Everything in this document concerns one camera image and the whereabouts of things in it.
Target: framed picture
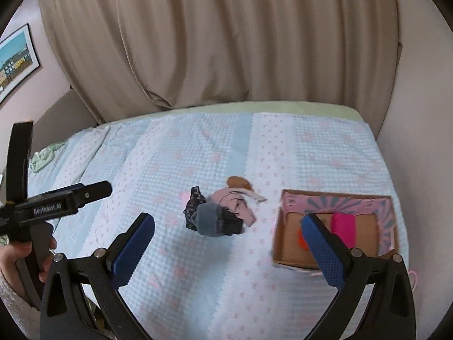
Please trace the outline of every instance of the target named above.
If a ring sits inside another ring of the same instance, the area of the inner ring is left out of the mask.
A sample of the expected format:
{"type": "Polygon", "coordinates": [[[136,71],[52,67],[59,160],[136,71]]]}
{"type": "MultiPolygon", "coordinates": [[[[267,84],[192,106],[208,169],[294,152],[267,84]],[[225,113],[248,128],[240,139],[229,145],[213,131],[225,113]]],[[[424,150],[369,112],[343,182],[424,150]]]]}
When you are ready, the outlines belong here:
{"type": "Polygon", "coordinates": [[[0,42],[0,103],[39,68],[28,24],[0,42]]]}

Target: metal screw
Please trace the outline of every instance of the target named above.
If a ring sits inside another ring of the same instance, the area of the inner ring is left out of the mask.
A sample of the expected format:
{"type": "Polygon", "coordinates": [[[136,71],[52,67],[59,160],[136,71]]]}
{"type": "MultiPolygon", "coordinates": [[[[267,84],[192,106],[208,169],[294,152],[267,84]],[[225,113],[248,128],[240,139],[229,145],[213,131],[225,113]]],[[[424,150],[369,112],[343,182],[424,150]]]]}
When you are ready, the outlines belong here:
{"type": "Polygon", "coordinates": [[[62,259],[63,259],[63,254],[61,254],[61,253],[57,253],[54,256],[54,262],[60,262],[62,259]]]}
{"type": "Polygon", "coordinates": [[[403,261],[402,256],[400,256],[399,254],[392,255],[392,258],[396,263],[401,263],[403,261]]]}
{"type": "Polygon", "coordinates": [[[351,249],[351,255],[355,258],[359,258],[362,256],[362,251],[359,248],[351,249]]]}
{"type": "Polygon", "coordinates": [[[93,255],[96,257],[96,258],[101,258],[101,257],[104,257],[107,253],[107,250],[105,248],[98,248],[94,251],[93,255]]]}

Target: beige curtain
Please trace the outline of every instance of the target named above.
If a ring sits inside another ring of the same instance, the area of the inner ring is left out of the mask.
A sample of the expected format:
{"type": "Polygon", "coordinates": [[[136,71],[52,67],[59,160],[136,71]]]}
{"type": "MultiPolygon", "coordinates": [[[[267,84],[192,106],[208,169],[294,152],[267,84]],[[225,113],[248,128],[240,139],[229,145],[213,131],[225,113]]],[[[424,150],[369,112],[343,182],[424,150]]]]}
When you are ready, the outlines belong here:
{"type": "Polygon", "coordinates": [[[307,100],[354,107],[377,134],[390,101],[396,0],[41,0],[41,7],[74,88],[106,120],[162,107],[307,100]]]}

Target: light blue bedspread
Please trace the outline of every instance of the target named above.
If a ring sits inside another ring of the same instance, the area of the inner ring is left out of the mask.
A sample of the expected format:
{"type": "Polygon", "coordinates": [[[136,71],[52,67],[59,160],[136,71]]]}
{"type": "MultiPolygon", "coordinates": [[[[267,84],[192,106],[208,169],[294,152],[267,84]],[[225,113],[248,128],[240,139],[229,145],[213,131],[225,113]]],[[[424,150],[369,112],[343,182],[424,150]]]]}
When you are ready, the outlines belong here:
{"type": "MultiPolygon", "coordinates": [[[[101,180],[110,198],[57,225],[58,251],[70,258],[108,247],[140,212],[156,232],[120,293],[156,340],[303,339],[335,290],[323,277],[272,266],[272,233],[283,188],[391,195],[399,249],[408,242],[398,197],[369,127],[289,114],[188,114],[145,118],[69,139],[29,176],[30,195],[101,180]],[[208,196],[231,175],[245,176],[268,201],[249,206],[257,222],[233,237],[185,228],[181,197],[199,185],[208,196]]],[[[87,295],[94,300],[89,289],[87,295]]],[[[362,299],[345,335],[363,312],[362,299]]]]}

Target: cardboard box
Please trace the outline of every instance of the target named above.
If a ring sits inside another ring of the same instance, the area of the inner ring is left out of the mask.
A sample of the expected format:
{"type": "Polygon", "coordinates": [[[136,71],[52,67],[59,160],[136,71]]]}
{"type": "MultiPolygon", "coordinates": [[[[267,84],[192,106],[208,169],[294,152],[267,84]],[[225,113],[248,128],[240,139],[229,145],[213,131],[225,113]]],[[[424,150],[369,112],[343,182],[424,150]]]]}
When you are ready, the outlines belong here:
{"type": "Polygon", "coordinates": [[[273,263],[309,269],[309,272],[318,269],[311,252],[298,244],[300,220],[307,213],[316,213],[330,230],[334,212],[353,213],[356,216],[356,246],[367,256],[387,256],[398,251],[395,211],[390,196],[285,189],[282,191],[282,207],[273,240],[273,263]]]}

